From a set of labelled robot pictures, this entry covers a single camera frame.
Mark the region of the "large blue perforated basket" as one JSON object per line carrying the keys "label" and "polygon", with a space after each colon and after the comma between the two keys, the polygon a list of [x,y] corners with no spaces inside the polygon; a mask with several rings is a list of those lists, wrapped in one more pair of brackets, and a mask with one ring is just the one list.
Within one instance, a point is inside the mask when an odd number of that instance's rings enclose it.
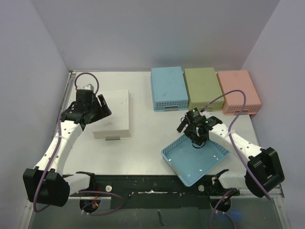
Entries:
{"label": "large blue perforated basket", "polygon": [[152,68],[150,80],[154,111],[188,108],[188,94],[180,66]]}

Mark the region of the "yellow-green perforated basket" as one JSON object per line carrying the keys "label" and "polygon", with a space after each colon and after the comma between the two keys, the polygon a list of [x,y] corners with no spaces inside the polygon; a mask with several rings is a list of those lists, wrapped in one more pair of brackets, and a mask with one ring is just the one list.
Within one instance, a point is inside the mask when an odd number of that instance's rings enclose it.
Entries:
{"label": "yellow-green perforated basket", "polygon": [[206,105],[209,111],[220,111],[224,104],[224,98],[220,98],[212,104],[212,100],[222,95],[222,90],[213,67],[185,68],[184,81],[189,97],[188,110],[202,109]]}

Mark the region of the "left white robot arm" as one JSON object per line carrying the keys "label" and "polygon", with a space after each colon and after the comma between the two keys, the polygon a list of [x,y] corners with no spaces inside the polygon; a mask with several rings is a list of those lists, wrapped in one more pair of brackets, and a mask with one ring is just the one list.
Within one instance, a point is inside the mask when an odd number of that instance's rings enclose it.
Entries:
{"label": "left white robot arm", "polygon": [[97,190],[95,175],[91,172],[76,172],[63,177],[63,168],[77,138],[89,124],[100,121],[112,113],[102,94],[79,89],[76,100],[61,113],[58,132],[41,160],[33,169],[23,173],[28,200],[36,204],[62,207],[69,196],[81,191],[92,196]]}

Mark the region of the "white perforated basket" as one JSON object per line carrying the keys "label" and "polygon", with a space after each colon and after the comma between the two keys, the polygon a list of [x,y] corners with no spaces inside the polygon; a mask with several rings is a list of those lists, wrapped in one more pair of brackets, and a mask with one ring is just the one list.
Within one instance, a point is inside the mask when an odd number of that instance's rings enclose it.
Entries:
{"label": "white perforated basket", "polygon": [[92,124],[95,140],[131,138],[131,98],[128,90],[104,91],[102,95],[112,114]]}

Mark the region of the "pink perforated basket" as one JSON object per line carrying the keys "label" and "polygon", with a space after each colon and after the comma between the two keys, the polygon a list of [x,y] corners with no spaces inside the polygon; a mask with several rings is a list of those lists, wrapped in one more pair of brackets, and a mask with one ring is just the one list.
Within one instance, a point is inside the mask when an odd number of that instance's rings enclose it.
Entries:
{"label": "pink perforated basket", "polygon": [[247,70],[218,71],[217,78],[224,94],[224,115],[236,115],[243,109],[244,114],[254,115],[261,101]]}

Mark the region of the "small blue perforated basket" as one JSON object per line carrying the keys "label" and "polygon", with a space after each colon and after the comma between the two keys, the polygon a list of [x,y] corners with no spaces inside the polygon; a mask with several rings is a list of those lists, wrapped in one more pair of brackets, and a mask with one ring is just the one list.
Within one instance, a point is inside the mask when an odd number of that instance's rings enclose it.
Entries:
{"label": "small blue perforated basket", "polygon": [[202,148],[193,147],[191,140],[182,135],[161,154],[182,183],[190,187],[221,162],[229,151],[210,140]]}

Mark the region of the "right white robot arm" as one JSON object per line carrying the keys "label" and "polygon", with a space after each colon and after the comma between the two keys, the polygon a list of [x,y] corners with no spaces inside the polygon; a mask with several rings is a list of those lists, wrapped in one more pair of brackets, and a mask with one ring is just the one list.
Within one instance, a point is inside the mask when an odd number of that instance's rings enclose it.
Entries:
{"label": "right white robot arm", "polygon": [[184,133],[199,147],[207,141],[222,147],[234,154],[245,167],[244,174],[230,170],[218,174],[212,183],[217,195],[223,195],[230,188],[246,188],[259,198],[270,198],[269,192],[285,179],[278,153],[273,148],[263,148],[245,140],[233,131],[231,125],[226,126],[210,112],[196,108],[188,111],[177,132]]}

